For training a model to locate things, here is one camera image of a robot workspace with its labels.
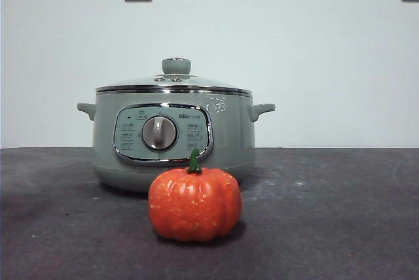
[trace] lid rim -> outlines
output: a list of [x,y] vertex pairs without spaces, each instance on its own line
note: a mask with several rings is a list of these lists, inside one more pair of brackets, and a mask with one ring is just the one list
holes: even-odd
[[171,85],[171,84],[159,84],[159,85],[115,85],[115,86],[103,86],[95,89],[96,92],[112,92],[121,90],[137,90],[138,92],[147,90],[158,90],[158,89],[173,89],[173,90],[207,90],[214,92],[236,92],[240,94],[251,95],[250,90],[240,88],[229,88],[221,86],[206,86],[206,85]]

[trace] button label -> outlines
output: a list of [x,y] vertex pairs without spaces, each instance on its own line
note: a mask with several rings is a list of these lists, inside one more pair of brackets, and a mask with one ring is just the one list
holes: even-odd
[[122,133],[122,134],[120,135],[120,138],[121,138],[123,141],[131,141],[131,140],[132,140],[132,133]]
[[192,151],[194,149],[199,149],[198,146],[199,146],[199,144],[195,144],[195,143],[188,144],[188,150]]
[[201,131],[201,125],[198,123],[188,123],[188,131]]
[[132,150],[132,145],[133,145],[134,143],[133,142],[131,142],[131,141],[123,141],[121,144],[120,144],[120,149],[121,150]]
[[147,114],[143,110],[138,111],[137,120],[146,120],[146,119],[147,119]]
[[202,135],[200,131],[196,133],[188,133],[188,141],[200,141],[202,140]]
[[134,125],[132,123],[124,123],[122,125],[122,131],[132,131],[134,129]]

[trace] control panel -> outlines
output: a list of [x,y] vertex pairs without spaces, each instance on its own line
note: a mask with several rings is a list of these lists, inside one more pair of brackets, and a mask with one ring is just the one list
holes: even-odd
[[194,149],[203,158],[213,147],[210,116],[196,105],[129,105],[117,116],[113,146],[117,154],[143,165],[185,162]]

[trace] lid knob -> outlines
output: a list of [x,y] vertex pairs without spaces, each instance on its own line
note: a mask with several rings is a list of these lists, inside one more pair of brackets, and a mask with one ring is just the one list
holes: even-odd
[[162,60],[164,74],[189,74],[191,71],[191,61],[183,58],[168,58]]

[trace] cooker base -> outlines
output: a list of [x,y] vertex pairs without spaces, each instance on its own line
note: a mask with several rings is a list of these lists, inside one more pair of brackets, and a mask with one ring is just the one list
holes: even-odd
[[[253,165],[245,165],[222,169],[240,183],[250,175],[252,167]],[[119,171],[98,166],[93,166],[93,168],[101,182],[131,192],[148,193],[151,183],[158,175],[155,172]]]

